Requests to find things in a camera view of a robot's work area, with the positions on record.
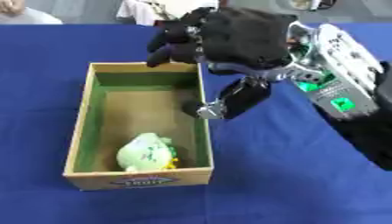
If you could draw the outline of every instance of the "green stuffed toy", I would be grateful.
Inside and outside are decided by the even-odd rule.
[[[126,172],[175,169],[178,159],[171,144],[170,138],[143,133],[118,151],[117,162]]]

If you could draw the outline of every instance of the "black glove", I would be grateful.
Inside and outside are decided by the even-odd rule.
[[[152,55],[147,65],[155,67],[170,60],[196,63],[201,49],[205,59],[213,62],[254,69],[286,65],[290,62],[286,33],[295,20],[293,15],[258,10],[199,8],[179,21],[164,23],[148,45]],[[196,27],[198,37],[189,35],[188,27]]]
[[[384,170],[392,171],[392,75],[387,63],[385,73],[377,76],[375,99],[381,107],[369,116],[338,121],[321,108],[318,112],[358,151]]]

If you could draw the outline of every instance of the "robotic hand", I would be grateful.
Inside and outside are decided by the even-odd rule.
[[[200,8],[164,25],[150,42],[148,66],[205,61],[213,74],[245,74],[213,102],[188,102],[200,118],[232,119],[290,79],[318,112],[369,160],[392,170],[392,78],[348,33],[296,16],[257,10]]]

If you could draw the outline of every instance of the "cardboard box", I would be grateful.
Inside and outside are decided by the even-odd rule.
[[[208,121],[183,113],[181,103],[205,101],[200,68],[170,63],[90,65],[64,176],[82,190],[207,184],[214,168]],[[131,173],[116,153],[140,133],[172,139],[179,168]]]

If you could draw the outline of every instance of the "blue tablecloth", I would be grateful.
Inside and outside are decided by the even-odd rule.
[[[391,60],[392,24],[342,24]],[[211,122],[210,185],[80,192],[61,173],[88,62],[144,61],[155,29],[0,26],[0,223],[389,224],[392,172],[368,162],[289,83]],[[205,71],[208,97],[235,77]]]

